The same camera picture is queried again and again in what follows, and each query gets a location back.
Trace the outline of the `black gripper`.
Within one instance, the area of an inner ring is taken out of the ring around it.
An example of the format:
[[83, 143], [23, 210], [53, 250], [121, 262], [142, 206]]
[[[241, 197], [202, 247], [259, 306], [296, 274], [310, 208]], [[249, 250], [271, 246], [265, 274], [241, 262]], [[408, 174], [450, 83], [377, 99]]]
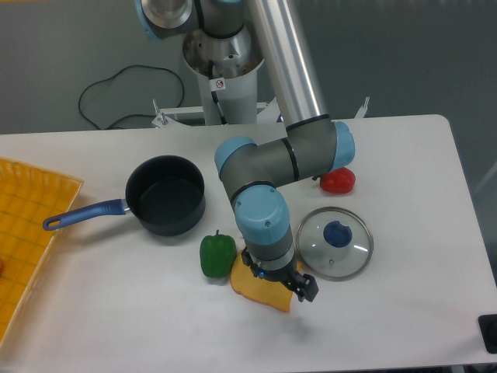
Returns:
[[297, 295], [300, 302], [313, 302], [319, 292], [318, 284], [313, 276], [297, 272], [295, 255], [285, 260], [282, 267], [276, 269], [273, 269], [268, 262], [256, 261], [251, 257], [247, 248], [241, 251], [241, 258], [242, 263], [250, 268], [254, 277], [291, 286], [292, 292]]

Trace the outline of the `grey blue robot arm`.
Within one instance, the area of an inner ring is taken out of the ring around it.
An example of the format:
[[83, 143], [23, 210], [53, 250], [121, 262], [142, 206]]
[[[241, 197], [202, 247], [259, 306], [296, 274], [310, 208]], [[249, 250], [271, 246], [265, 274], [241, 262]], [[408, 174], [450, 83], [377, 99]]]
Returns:
[[138, 1], [153, 40], [184, 35], [183, 56], [207, 79], [209, 103], [228, 122], [217, 82], [236, 82], [266, 63], [286, 136], [263, 145], [235, 137], [216, 150], [218, 175], [245, 240], [242, 261], [254, 276], [279, 282], [301, 301], [318, 293], [297, 270], [287, 204], [279, 187], [351, 163], [349, 128], [328, 115], [297, 8], [292, 1]]

